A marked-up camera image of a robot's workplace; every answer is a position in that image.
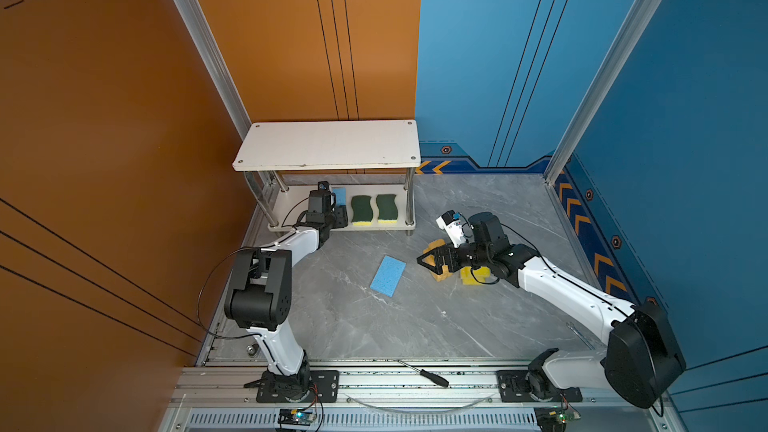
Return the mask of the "green yellow scouring sponge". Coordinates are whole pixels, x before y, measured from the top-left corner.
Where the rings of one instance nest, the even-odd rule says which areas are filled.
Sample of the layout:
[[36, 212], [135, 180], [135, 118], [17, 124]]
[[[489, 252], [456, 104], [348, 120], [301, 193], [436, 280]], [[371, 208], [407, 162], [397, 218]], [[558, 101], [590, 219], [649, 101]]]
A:
[[369, 195], [356, 195], [351, 199], [353, 226], [370, 226], [373, 222], [374, 211], [371, 205], [372, 197]]
[[377, 221], [383, 225], [395, 225], [399, 220], [399, 209], [396, 204], [396, 194], [379, 194], [376, 196], [378, 208]]

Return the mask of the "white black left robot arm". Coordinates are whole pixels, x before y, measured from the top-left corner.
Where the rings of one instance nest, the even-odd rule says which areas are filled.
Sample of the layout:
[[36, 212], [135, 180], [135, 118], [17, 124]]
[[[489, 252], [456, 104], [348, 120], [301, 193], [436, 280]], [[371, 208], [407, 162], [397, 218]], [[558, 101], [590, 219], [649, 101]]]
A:
[[225, 316], [252, 335], [268, 366], [257, 382], [292, 400], [310, 389], [310, 368], [288, 323], [292, 303], [292, 269], [324, 245], [330, 232], [347, 225], [336, 212], [336, 194], [326, 181], [308, 195], [308, 209], [291, 230], [262, 247], [234, 253], [224, 300]]

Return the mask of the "blue sponge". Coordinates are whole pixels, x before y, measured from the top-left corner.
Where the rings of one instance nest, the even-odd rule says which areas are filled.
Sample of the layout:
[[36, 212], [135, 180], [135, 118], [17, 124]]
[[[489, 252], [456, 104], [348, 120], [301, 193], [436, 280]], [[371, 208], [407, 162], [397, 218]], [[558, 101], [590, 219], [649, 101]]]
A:
[[346, 189], [344, 187], [334, 187], [331, 190], [334, 197], [334, 206], [341, 207], [346, 205]]
[[392, 297], [405, 268], [405, 262], [390, 256], [385, 256], [374, 275], [370, 288], [387, 297]]

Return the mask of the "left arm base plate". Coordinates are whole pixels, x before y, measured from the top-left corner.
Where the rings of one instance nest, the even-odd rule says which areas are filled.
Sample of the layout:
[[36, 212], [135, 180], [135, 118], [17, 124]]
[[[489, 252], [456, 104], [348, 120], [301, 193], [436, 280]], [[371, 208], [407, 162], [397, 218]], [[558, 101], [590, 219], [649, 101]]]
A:
[[325, 403], [335, 403], [339, 390], [338, 370], [309, 370], [290, 376], [266, 371], [257, 387], [258, 403], [312, 402], [315, 393]]

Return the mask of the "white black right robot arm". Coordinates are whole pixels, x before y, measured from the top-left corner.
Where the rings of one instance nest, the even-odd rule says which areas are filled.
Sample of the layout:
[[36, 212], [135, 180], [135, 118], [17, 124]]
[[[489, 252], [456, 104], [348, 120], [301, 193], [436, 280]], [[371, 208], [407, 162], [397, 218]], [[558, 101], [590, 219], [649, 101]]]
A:
[[490, 285], [505, 281], [545, 300], [603, 345], [588, 352], [547, 349], [513, 388], [540, 402], [557, 400], [569, 389], [609, 389], [638, 408], [662, 409], [663, 393], [687, 365], [659, 305], [636, 305], [563, 271], [528, 239], [511, 242], [511, 227], [490, 212], [464, 218], [449, 210], [437, 224], [448, 239], [433, 242], [417, 258], [434, 277], [487, 269]]

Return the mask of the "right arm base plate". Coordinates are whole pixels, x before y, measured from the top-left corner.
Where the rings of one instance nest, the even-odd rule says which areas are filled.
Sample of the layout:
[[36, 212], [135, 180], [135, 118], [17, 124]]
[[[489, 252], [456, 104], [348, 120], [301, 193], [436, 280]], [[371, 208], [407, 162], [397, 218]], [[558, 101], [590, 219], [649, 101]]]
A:
[[504, 403], [583, 401], [579, 388], [558, 389], [541, 373], [529, 370], [499, 370], [497, 385]]

